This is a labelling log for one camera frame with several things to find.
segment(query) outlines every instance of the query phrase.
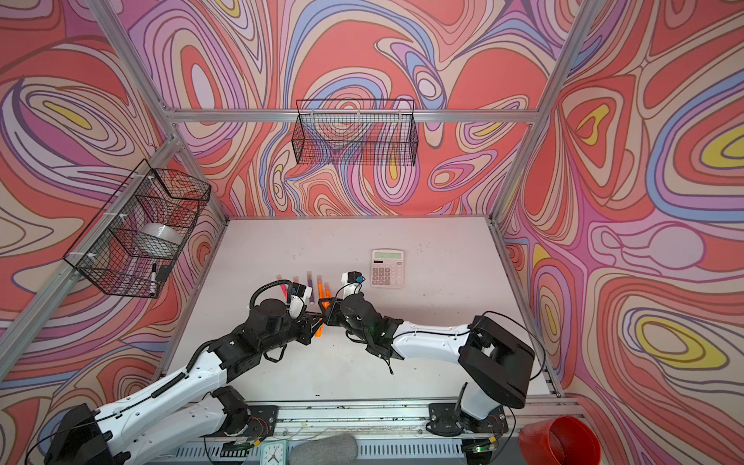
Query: white table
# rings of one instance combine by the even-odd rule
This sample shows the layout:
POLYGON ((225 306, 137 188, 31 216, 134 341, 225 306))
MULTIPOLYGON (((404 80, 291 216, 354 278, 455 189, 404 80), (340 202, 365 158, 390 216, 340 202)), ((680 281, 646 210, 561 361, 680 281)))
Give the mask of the white table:
MULTIPOLYGON (((341 273, 370 274, 374 248, 406 253, 405 287, 362 291, 378 312, 420 324, 470 323, 485 310, 523 322, 486 221, 480 217, 370 219, 256 219, 231 221, 170 369, 186 365, 204 341, 224 336, 248 318, 256 288, 277 275, 306 283, 307 272, 322 275, 335 293, 341 273)), ((259 301, 282 298, 279 288, 259 301)), ((317 304, 312 311, 318 311, 317 304)), ((511 321, 490 315, 530 344, 511 321)), ((270 353, 277 357, 279 350, 270 353)), ((388 366, 346 339, 339 327, 325 327, 310 346, 289 344, 281 362, 260 365, 232 385, 249 401, 382 400, 456 397, 465 381, 460 366, 428 359, 391 361, 388 366)), ((539 368, 537 359, 533 368, 539 368)), ((543 376, 529 395, 549 394, 543 376)))

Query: wire mesh basket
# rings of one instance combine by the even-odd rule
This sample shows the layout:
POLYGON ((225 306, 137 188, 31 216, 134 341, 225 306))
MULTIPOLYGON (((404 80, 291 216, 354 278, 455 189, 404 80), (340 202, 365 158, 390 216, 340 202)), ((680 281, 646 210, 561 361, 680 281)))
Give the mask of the wire mesh basket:
POLYGON ((413 100, 306 99, 296 106, 292 148, 298 164, 416 164, 413 100))
POLYGON ((157 298, 210 194, 200 179, 150 168, 88 250, 65 260, 105 294, 157 298))

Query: clock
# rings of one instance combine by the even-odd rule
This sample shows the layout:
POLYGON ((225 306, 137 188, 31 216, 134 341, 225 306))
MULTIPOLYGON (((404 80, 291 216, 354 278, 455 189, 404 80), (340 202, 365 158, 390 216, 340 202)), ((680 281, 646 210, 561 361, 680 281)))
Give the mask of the clock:
POLYGON ((261 465, 286 465, 286 441, 275 440, 261 445, 261 465))

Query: red plastic bin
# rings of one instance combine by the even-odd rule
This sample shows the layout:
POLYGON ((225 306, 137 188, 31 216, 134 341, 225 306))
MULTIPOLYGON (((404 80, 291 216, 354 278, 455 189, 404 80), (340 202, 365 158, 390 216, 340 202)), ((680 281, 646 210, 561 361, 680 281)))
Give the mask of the red plastic bin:
POLYGON ((530 465, 599 465, 600 441, 581 420, 558 417, 525 426, 519 448, 530 465))

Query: calculator keypad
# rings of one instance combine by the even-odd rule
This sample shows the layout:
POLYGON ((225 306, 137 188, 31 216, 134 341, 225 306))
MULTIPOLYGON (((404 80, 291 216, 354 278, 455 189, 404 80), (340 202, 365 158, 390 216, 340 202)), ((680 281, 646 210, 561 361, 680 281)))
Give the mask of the calculator keypad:
POLYGON ((372 263, 372 286, 400 287, 403 285, 403 262, 372 263))

